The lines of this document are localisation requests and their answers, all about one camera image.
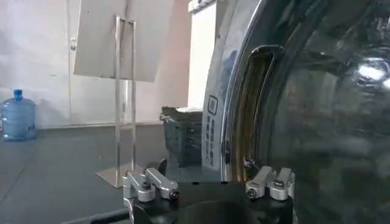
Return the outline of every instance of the white board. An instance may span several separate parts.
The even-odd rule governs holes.
[[[167,42],[173,0],[130,0],[128,20],[136,21],[135,74],[153,82]],[[74,74],[114,77],[115,15],[124,17],[126,0],[82,0]],[[121,46],[121,79],[130,79],[132,28],[125,26]]]

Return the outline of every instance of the metal bracket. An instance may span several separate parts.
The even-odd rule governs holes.
[[[146,169],[146,176],[160,191],[162,198],[168,200],[177,200],[179,198],[177,190],[179,185],[175,181],[168,180],[155,168]]]
[[[122,165],[121,166],[121,126],[125,122],[125,112],[123,111],[124,108],[127,108],[127,106],[122,107],[121,106],[121,93],[120,93],[120,75],[121,75],[121,42],[122,42],[122,36],[123,36],[123,27],[122,25],[130,24],[132,27],[132,70],[130,73],[130,79],[132,81],[132,94],[131,94],[131,108],[132,108],[132,120],[131,120],[131,128],[132,128],[132,135],[131,135],[131,149],[132,149],[132,159],[129,163],[129,165]],[[122,187],[123,183],[120,182],[121,180],[121,171],[126,169],[127,166],[130,166],[131,170],[134,170],[136,167],[136,153],[137,153],[137,136],[136,136],[136,119],[135,119],[135,113],[136,113],[136,81],[134,80],[135,75],[135,21],[127,21],[125,19],[122,19],[120,16],[115,16],[114,19],[114,28],[115,28],[115,57],[114,57],[114,78],[115,78],[115,164],[116,166],[114,169],[110,168],[108,170],[103,170],[100,172],[97,172],[96,174],[99,175],[102,179],[109,182],[111,185],[113,185],[116,188]],[[129,87],[129,81],[124,82],[124,91],[123,91],[123,99],[124,99],[124,105],[127,105],[127,92]]]
[[[123,176],[123,198],[126,200],[135,197],[141,202],[149,202],[155,198],[155,186],[150,184],[143,172],[137,170]]]
[[[294,199],[295,173],[289,168],[282,168],[277,176],[276,171],[263,166],[253,180],[246,183],[246,192],[250,199],[261,198],[265,188],[269,188],[271,198],[284,201],[289,196]]]
[[[148,168],[143,171],[128,171],[123,176],[123,199],[128,206],[128,199],[138,198],[140,202],[149,202],[155,199],[155,189],[160,191],[162,198],[177,200],[179,192],[178,184],[164,177],[157,169]]]
[[[279,176],[269,184],[270,196],[279,201],[286,200],[288,196],[294,198],[295,173],[289,168],[282,168]]]
[[[261,198],[265,194],[265,187],[269,181],[276,177],[276,171],[269,167],[263,166],[253,180],[246,183],[246,193],[250,199]]]
[[[127,207],[127,209],[129,210],[129,220],[130,220],[130,224],[135,224],[135,219],[134,219],[134,199],[128,199],[128,198],[124,198],[124,206]]]

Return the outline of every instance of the screw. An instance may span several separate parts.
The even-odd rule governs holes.
[[[148,182],[144,182],[144,183],[143,183],[143,188],[144,188],[145,190],[150,190],[150,189],[152,188],[152,186],[151,186],[151,184],[149,184]]]
[[[179,192],[177,190],[173,190],[169,193],[169,199],[170,200],[177,200],[179,199]]]
[[[257,193],[253,189],[250,189],[248,192],[246,192],[246,194],[248,195],[249,199],[251,199],[251,200],[257,198]]]
[[[284,187],[285,186],[284,182],[281,181],[281,180],[275,180],[274,184],[275,184],[275,186],[278,186],[278,187]]]

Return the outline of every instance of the metal plate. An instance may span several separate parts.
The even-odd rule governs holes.
[[[122,183],[122,176],[129,170],[131,170],[131,163],[126,163],[121,165],[119,178],[116,174],[116,167],[112,167],[106,170],[98,171],[96,174],[102,178],[103,180],[107,181],[109,184],[114,186],[115,188],[121,188]],[[135,165],[135,169],[142,169],[140,166]]]

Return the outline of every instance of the washing machine door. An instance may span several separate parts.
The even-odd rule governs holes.
[[[296,172],[300,223],[390,223],[390,1],[232,2],[204,123],[222,179]]]

